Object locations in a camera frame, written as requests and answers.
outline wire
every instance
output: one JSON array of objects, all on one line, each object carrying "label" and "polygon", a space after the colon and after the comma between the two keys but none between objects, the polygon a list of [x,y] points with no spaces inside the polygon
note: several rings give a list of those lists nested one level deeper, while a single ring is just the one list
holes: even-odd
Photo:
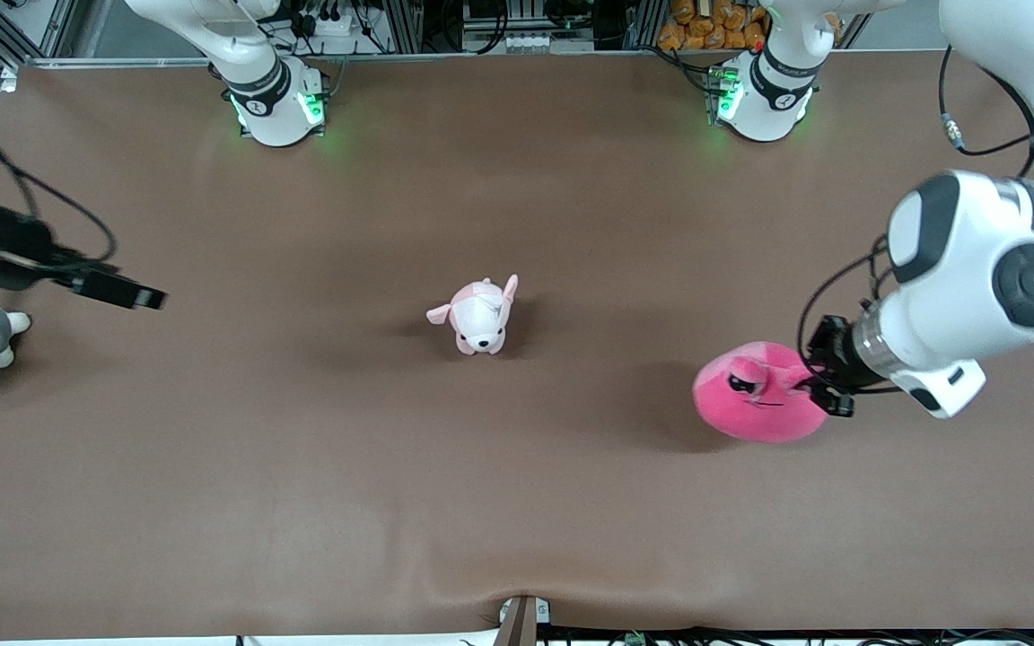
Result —
[{"label": "wire", "polygon": [[891,275],[891,267],[885,269],[873,283],[873,300],[880,300],[880,285]]},{"label": "wire", "polygon": [[337,70],[337,82],[330,89],[330,98],[333,98],[334,94],[337,94],[337,91],[341,90],[341,79],[345,78],[345,68],[348,68],[348,66],[349,57],[341,58],[341,69]]},{"label": "wire", "polygon": [[[361,9],[365,9],[365,16],[362,16]],[[349,0],[349,6],[354,8],[354,17],[357,18],[357,24],[362,28],[363,36],[367,37],[370,42],[373,43],[374,48],[377,48],[378,52],[383,54],[389,54],[390,51],[382,44],[381,40],[377,40],[377,30],[373,29],[373,24],[370,22],[370,8],[366,5],[363,0]]]},{"label": "wire", "polygon": [[[459,44],[456,44],[456,42],[454,42],[453,34],[449,33],[449,18],[452,17],[451,10],[454,7],[454,1],[455,0],[445,0],[445,2],[442,3],[442,12],[438,13],[438,21],[442,24],[442,34],[445,36],[445,39],[449,44],[449,49],[454,52],[483,55],[492,52],[497,44],[500,44],[501,40],[505,40],[506,30],[509,29],[509,3],[507,3],[506,0],[497,0],[497,4],[500,6],[500,13],[497,13],[496,25],[493,26],[493,34],[492,36],[489,36],[489,40],[485,43],[485,48],[481,48],[476,52],[468,52],[467,50],[460,48]],[[454,17],[454,22],[463,21]]]},{"label": "wire", "polygon": [[953,642],[948,642],[948,644],[949,646],[956,646],[957,643],[968,642],[971,641],[971,639],[980,639],[984,637],[1010,639],[1013,642],[1023,642],[1027,643],[1027,645],[1034,646],[1034,637],[1016,633],[1013,629],[981,629],[980,633],[973,633],[972,635],[968,635],[968,637],[961,637]]},{"label": "wire", "polygon": [[712,89],[712,87],[701,85],[701,83],[698,82],[697,79],[693,76],[694,72],[706,74],[709,68],[702,68],[702,66],[686,63],[685,61],[680,60],[680,57],[677,56],[676,52],[672,52],[671,53],[672,58],[670,58],[670,54],[666,54],[664,50],[658,49],[652,44],[639,44],[637,47],[637,50],[641,50],[644,52],[652,52],[653,54],[657,54],[658,57],[661,57],[661,60],[665,61],[666,63],[669,63],[669,65],[675,65],[677,69],[680,69],[680,71],[683,72],[685,78],[689,80],[689,83],[691,83],[693,87],[696,87],[701,92],[705,94],[714,94],[718,96],[723,94],[721,90],[716,90]]},{"label": "wire", "polygon": [[30,183],[36,185],[36,187],[41,188],[42,191],[45,191],[50,195],[57,197],[58,201],[61,201],[62,204],[69,206],[69,208],[78,210],[78,212],[90,221],[91,224],[97,226],[98,230],[102,233],[103,237],[105,237],[105,250],[103,250],[103,252],[97,257],[84,258],[84,260],[70,262],[65,265],[39,265],[34,267],[34,269],[39,271],[71,271],[74,269],[83,269],[84,267],[90,267],[92,265],[98,265],[99,263],[111,260],[111,258],[119,252],[119,239],[115,237],[114,232],[111,230],[111,226],[107,225],[101,218],[97,217],[97,215],[91,213],[90,209],[84,208],[84,206],[79,204],[78,201],[74,201],[73,197],[66,195],[62,191],[58,191],[57,188],[51,187],[51,185],[47,184],[45,181],[41,181],[29,172],[26,172],[24,168],[18,166],[18,164],[7,158],[7,155],[5,155],[2,148],[0,148],[0,163],[8,168],[10,175],[16,177],[18,189],[24,193],[24,197],[26,202],[28,202],[28,205],[26,206],[28,206],[28,209],[31,212],[29,213],[29,216],[33,217],[34,220],[39,220],[37,203],[34,201],[34,195],[33,192],[30,191],[30,187],[26,185],[26,181],[29,181]]},{"label": "wire", "polygon": [[[828,386],[830,389],[834,389],[837,392],[845,394],[887,394],[902,391],[902,389],[894,388],[893,386],[886,386],[886,388],[881,389],[861,390],[849,389],[846,386],[837,384],[832,380],[828,379],[828,377],[822,375],[820,371],[817,371],[817,369],[813,367],[813,364],[809,363],[808,355],[804,352],[804,326],[808,324],[809,315],[812,314],[813,307],[816,307],[818,300],[824,296],[825,291],[828,291],[829,287],[832,287],[838,281],[841,280],[841,278],[844,278],[845,275],[853,273],[853,271],[860,266],[874,262],[876,256],[885,253],[887,247],[878,247],[877,242],[874,242],[874,248],[871,252],[861,255],[861,257],[856,258],[856,260],[850,262],[845,267],[842,267],[842,269],[839,269],[835,274],[830,275],[824,282],[821,282],[820,286],[817,287],[817,289],[813,291],[813,295],[809,297],[808,303],[804,305],[804,309],[800,311],[800,318],[796,324],[796,352],[799,355],[801,363],[804,364],[804,367],[808,368],[809,372],[813,373],[814,377],[817,377],[817,379],[819,379],[823,384]],[[760,643],[759,646],[768,645],[766,645],[766,643]]]},{"label": "wire", "polygon": [[18,191],[22,193],[22,196],[24,196],[24,201],[26,202],[26,210],[28,210],[28,214],[26,215],[29,215],[30,217],[37,219],[37,201],[34,201],[34,192],[31,191],[30,185],[26,184],[26,179],[24,178],[22,173],[20,173],[20,168],[18,168],[16,163],[13,163],[12,160],[10,160],[10,158],[8,158],[7,154],[3,152],[2,148],[0,148],[0,163],[3,164],[4,166],[7,166],[7,171],[10,172],[11,179],[16,182],[16,185],[18,186]]},{"label": "wire", "polygon": [[[989,70],[984,70],[984,73],[987,73],[989,76],[993,79],[993,81],[997,82],[997,84],[1000,85],[1001,89],[1006,93],[1008,93],[1009,97],[1012,98],[1012,101],[1016,102],[1016,107],[1018,107],[1018,111],[1021,111],[1021,114],[1024,116],[1024,121],[1027,123],[1027,126],[1029,127],[1029,133],[1024,134],[1023,136],[1017,136],[1015,140],[1009,140],[1009,142],[1004,142],[1003,144],[1000,144],[998,146],[984,148],[981,151],[972,151],[964,146],[963,136],[961,136],[959,133],[960,126],[956,126],[955,120],[951,119],[951,114],[948,112],[947,107],[947,101],[945,101],[944,98],[944,93],[945,93],[944,86],[945,83],[947,83],[945,79],[947,79],[948,76],[948,61],[951,59],[951,53],[952,53],[952,48],[951,44],[949,44],[948,48],[944,49],[944,55],[940,61],[940,78],[939,78],[939,83],[937,83],[936,98],[937,102],[939,102],[940,115],[942,121],[944,122],[945,127],[955,128],[956,136],[952,136],[949,134],[949,140],[951,140],[952,147],[954,147],[955,150],[960,151],[960,153],[963,155],[971,156],[971,158],[979,158],[979,156],[991,155],[994,153],[1006,151],[1008,150],[1008,148],[1027,142],[1027,140],[1029,140],[1031,135],[1034,134],[1034,116],[1031,115],[1031,109],[1029,107],[1029,105],[1027,105],[1027,102],[1025,101],[1024,97],[1022,97],[1021,93],[1018,93],[1016,89],[1014,89],[1014,87],[1006,85],[1006,83],[1002,79],[998,78],[997,74],[994,74]],[[1018,171],[1017,177],[1026,176],[1027,172],[1029,172],[1029,168],[1031,168],[1031,164],[1033,163],[1034,163],[1034,151],[1029,151],[1029,156],[1027,156],[1026,162],[1024,162],[1023,167],[1021,167],[1021,171]]]}]

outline power strip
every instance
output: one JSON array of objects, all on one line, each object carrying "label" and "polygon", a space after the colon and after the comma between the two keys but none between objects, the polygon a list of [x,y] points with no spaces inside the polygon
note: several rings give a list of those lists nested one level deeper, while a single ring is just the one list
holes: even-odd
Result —
[{"label": "power strip", "polygon": [[506,36],[506,54],[549,54],[550,44],[546,32],[513,33]]},{"label": "power strip", "polygon": [[348,36],[354,30],[354,17],[349,13],[341,13],[339,21],[316,21],[316,34],[318,36]]}]

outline pink plush toy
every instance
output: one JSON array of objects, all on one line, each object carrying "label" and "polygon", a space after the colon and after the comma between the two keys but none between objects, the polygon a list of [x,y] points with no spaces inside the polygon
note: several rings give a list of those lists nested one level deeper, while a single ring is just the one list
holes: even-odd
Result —
[{"label": "pink plush toy", "polygon": [[722,433],[780,444],[810,436],[827,418],[809,399],[805,381],[812,376],[799,355],[783,344],[742,344],[701,369],[693,401]]},{"label": "pink plush toy", "polygon": [[509,277],[505,289],[486,278],[467,283],[452,296],[451,302],[428,310],[425,317],[434,326],[442,326],[449,318],[452,331],[457,334],[457,349],[462,355],[472,357],[478,351],[496,355],[506,343],[506,322],[516,294],[516,274]]}]

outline connector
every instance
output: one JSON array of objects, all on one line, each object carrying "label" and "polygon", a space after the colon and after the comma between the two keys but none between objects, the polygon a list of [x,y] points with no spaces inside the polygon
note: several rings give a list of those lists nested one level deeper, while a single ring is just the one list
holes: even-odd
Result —
[{"label": "connector", "polygon": [[956,151],[964,150],[964,133],[960,130],[959,124],[956,124],[955,119],[951,118],[950,114],[944,113],[940,115],[940,123],[944,128],[944,136],[947,136],[948,142],[951,143],[952,147]]},{"label": "connector", "polygon": [[709,76],[713,79],[725,79],[725,81],[736,81],[738,78],[738,70],[736,68],[722,68],[722,66],[711,66],[709,68]]}]

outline brown table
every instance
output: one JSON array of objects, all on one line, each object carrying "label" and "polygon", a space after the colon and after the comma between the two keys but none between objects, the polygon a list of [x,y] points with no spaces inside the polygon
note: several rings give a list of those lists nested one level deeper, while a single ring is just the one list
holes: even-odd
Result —
[{"label": "brown table", "polygon": [[[34,328],[0,373],[0,638],[479,629],[517,593],[607,628],[1034,626],[1034,348],[951,422],[864,398],[793,445],[689,397],[789,342],[919,180],[1016,171],[952,153],[938,64],[837,55],[772,145],[652,58],[354,65],[288,150],[202,69],[24,70],[0,143],[172,297],[8,297]],[[949,101],[973,147],[1022,130],[963,61]],[[500,357],[425,321],[512,271]]]}]

